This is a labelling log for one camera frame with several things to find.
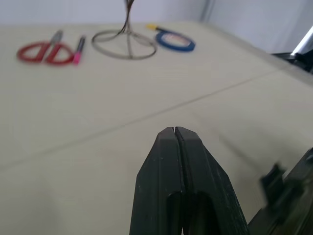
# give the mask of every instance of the red scissors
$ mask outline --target red scissors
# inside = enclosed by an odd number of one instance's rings
[[[50,42],[37,42],[33,44],[26,45],[19,49],[17,52],[17,57],[25,62],[30,63],[40,63],[42,61],[45,61],[48,64],[51,65],[66,65],[73,63],[74,59],[74,53],[73,51],[67,46],[62,43],[60,43],[63,36],[63,31],[58,31],[54,34]],[[45,58],[45,54],[49,50],[49,48],[52,46],[51,52],[47,55]],[[26,53],[30,50],[33,50],[35,48],[40,48],[37,55],[30,57],[27,56]],[[56,59],[56,56],[58,52],[63,49],[67,52],[68,57],[65,59]]]

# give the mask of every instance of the blue tape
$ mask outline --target blue tape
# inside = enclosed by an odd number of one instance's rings
[[[177,46],[171,43],[168,43],[165,39],[166,37],[170,37],[170,36],[177,36],[179,38],[181,38],[183,41],[186,41],[188,44],[186,46]],[[181,34],[178,33],[173,33],[173,32],[160,32],[156,35],[156,41],[166,47],[169,48],[171,50],[177,50],[177,51],[182,51],[182,52],[189,52],[189,51],[193,51],[195,49],[196,44],[194,43],[194,41],[192,41],[190,38],[187,38],[186,36],[183,36]]]

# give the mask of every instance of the table surface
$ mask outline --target table surface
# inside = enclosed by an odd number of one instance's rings
[[[128,234],[136,174],[167,126],[198,133],[248,222],[265,204],[259,178],[312,147],[309,74],[211,26],[162,26],[192,37],[195,51],[117,60],[90,39],[119,24],[0,27],[0,234]],[[16,59],[60,28],[73,48],[87,35],[79,66]]]

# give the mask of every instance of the pink marker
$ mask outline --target pink marker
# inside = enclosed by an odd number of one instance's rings
[[[84,49],[85,40],[86,40],[85,36],[81,37],[81,39],[79,40],[79,44],[78,44],[78,47],[77,47],[77,50],[74,54],[74,59],[73,59],[73,63],[76,65],[79,64],[80,58],[82,57],[82,52]]]

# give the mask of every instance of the wire stand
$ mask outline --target wire stand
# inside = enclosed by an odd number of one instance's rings
[[[117,58],[117,59],[142,60],[142,59],[149,58],[157,52],[157,45],[153,40],[149,39],[148,37],[133,32],[131,24],[130,24],[130,12],[131,12],[131,8],[132,8],[132,4],[134,0],[125,0],[125,1],[126,1],[127,15],[126,15],[126,20],[125,20],[123,28],[121,30],[105,30],[105,31],[98,32],[92,38],[91,44],[98,52],[104,55],[110,56],[110,57]],[[111,37],[107,37],[107,38],[100,38],[101,36],[108,35],[108,34],[114,34],[114,35]],[[118,53],[103,49],[99,45],[99,43],[108,42],[122,34],[127,35],[128,55],[118,54]],[[147,55],[134,55],[133,50],[132,50],[132,45],[131,45],[131,37],[133,37],[136,40],[136,42],[138,42],[139,44],[143,46],[152,47],[153,52]]]

